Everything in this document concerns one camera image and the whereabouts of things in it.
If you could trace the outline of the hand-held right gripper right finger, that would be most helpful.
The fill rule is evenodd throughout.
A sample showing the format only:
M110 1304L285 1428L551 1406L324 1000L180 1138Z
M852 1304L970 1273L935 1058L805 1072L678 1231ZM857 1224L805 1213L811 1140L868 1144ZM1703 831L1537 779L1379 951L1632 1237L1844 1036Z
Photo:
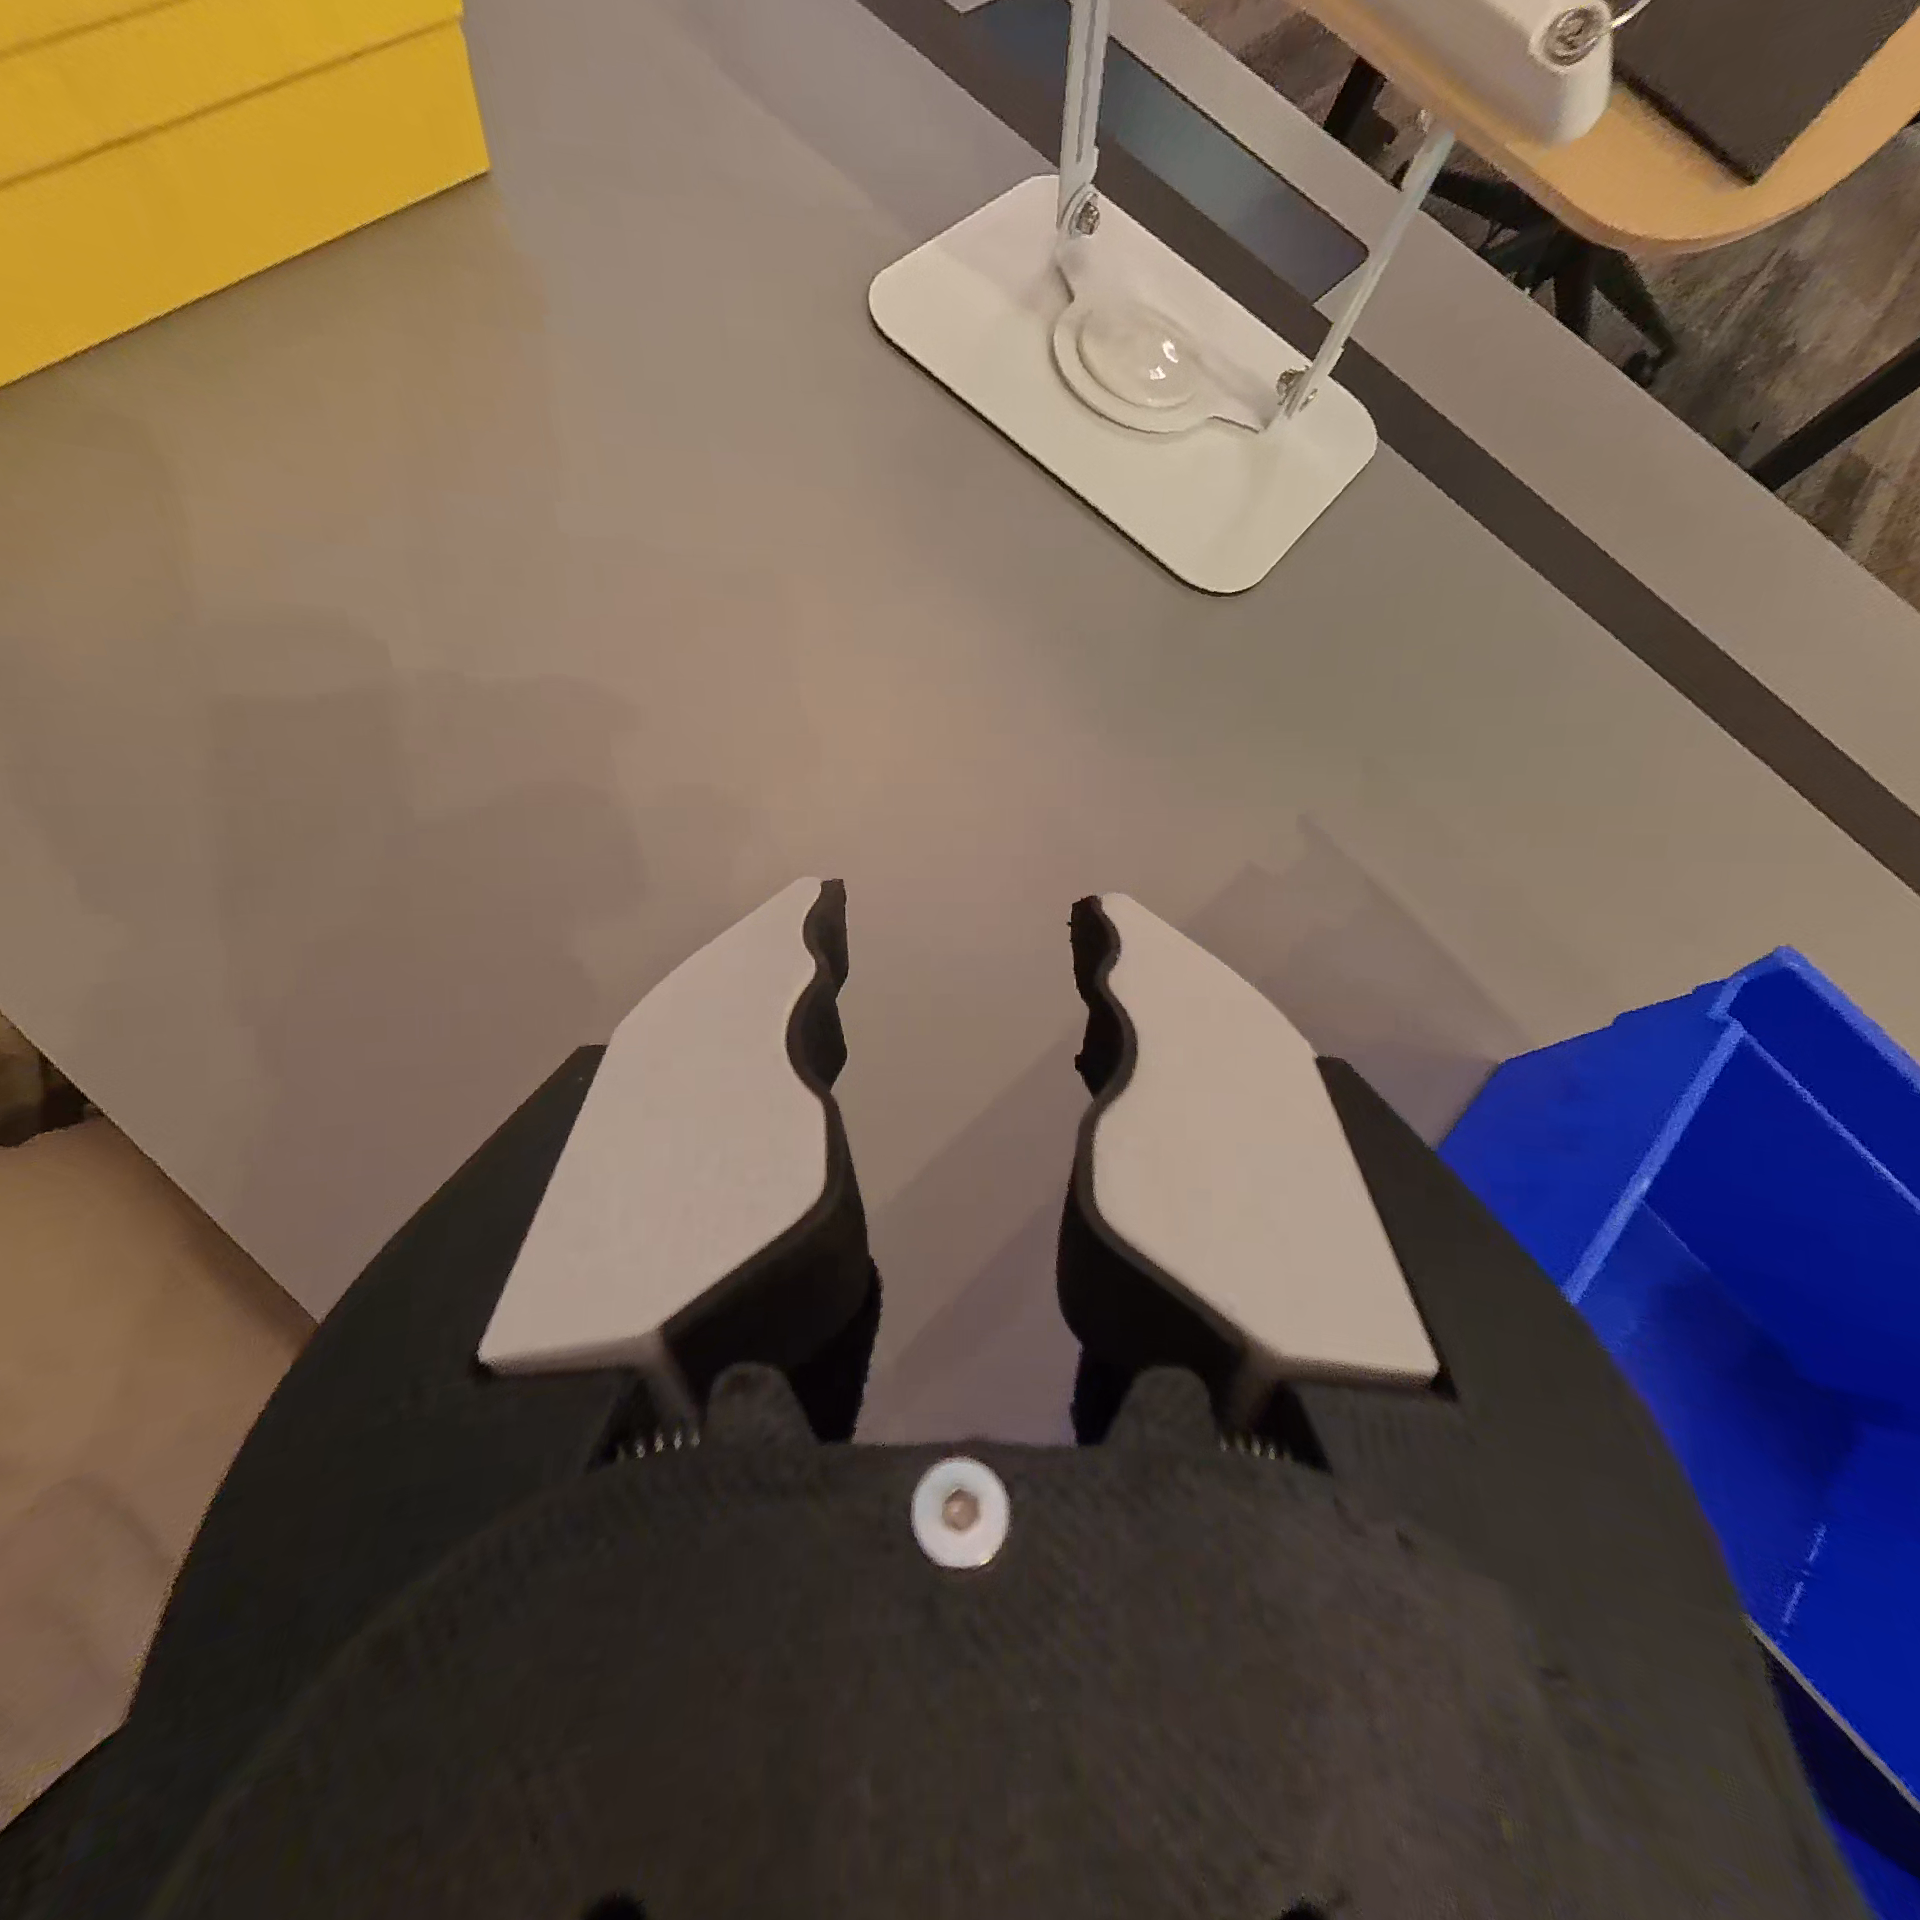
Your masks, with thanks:
M1422 1406L1443 1357L1307 1034L1130 894L1069 915L1087 1089L1059 1237L1072 1434L1159 1369L1231 1437L1307 1428L1307 1390Z

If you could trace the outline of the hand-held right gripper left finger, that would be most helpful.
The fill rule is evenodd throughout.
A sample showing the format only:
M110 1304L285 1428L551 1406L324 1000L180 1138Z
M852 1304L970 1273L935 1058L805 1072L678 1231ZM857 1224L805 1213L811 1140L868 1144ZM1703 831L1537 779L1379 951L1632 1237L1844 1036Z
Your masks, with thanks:
M668 973L613 1031L515 1253L480 1366L626 1370L673 1424L737 1365L847 1442L878 1260L835 1086L847 889L805 878Z

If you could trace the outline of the yellow plastic bin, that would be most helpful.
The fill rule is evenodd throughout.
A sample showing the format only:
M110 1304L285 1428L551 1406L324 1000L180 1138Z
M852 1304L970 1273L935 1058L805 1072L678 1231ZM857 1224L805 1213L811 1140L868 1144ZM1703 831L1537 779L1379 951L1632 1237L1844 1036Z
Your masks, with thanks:
M2 382L487 170L459 3L6 3Z

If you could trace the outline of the blue plastic bin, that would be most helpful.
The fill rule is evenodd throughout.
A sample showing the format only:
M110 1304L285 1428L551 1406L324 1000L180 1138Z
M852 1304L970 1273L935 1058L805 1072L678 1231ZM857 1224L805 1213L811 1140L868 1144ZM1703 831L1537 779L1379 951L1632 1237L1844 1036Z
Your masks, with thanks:
M1842 1857L1917 1917L1917 1061L1779 949L1507 1061L1440 1153L1656 1418Z

